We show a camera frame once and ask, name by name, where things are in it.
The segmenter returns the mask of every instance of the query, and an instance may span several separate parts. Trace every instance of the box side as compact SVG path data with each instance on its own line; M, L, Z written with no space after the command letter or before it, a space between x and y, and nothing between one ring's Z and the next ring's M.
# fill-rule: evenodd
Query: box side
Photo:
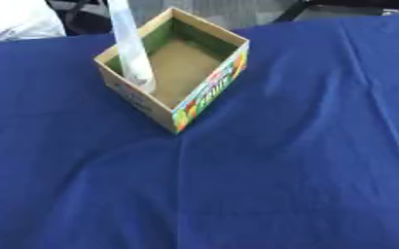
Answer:
M177 132L182 131L246 68L248 51L249 41L246 41L172 110Z
M140 37L145 37L150 33L154 32L157 28L159 28L163 23L173 18L174 8L168 8L164 12L160 13L155 18L150 19L148 22L143 24L138 28L138 33Z
M192 25L193 27L200 29L206 33L212 34L228 43L232 43L237 47L240 47L247 42L247 39L235 34L234 32L215 25L204 18L199 18L191 15L180 9L172 8L172 15L174 18L177 18L189 25Z
M128 83L108 66L95 60L101 72L105 85L117 92L123 99L131 103L136 109L145 113L157 123L171 132L176 132L172 121L171 110L160 103L152 95L141 91L138 87Z

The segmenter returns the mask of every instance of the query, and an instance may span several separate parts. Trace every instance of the fruit illustration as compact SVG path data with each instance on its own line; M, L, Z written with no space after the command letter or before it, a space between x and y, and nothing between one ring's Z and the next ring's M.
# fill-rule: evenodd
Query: fruit illustration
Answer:
M189 120L192 120L196 116L197 116L197 106L195 105L191 109L189 109L188 118Z
M178 110L173 119L178 131L183 130L189 122L188 116L186 115L186 111L184 109Z
M197 116L197 100L196 99L192 100L186 106L186 113L188 114L189 120L192 120L194 117Z
M241 54L235 61L235 71L233 72L232 79L234 80L241 71L246 68L247 54Z

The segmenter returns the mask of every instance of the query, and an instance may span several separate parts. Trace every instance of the blue fabric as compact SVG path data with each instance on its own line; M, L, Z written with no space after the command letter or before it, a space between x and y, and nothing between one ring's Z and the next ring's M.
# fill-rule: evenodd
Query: blue fabric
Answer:
M0 249L399 249L399 16L240 33L179 136L103 86L111 36L0 43Z

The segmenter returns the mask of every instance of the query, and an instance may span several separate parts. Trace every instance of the printed label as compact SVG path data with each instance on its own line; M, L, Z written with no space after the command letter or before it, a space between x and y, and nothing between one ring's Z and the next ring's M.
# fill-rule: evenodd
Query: printed label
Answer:
M248 49L249 43L240 47L172 111L178 132L183 130L246 68Z

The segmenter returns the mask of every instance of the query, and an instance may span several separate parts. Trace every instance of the person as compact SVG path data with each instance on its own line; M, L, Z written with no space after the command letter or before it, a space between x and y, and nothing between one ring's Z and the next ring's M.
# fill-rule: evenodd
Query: person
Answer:
M0 0L0 41L64 35L63 24L45 0Z

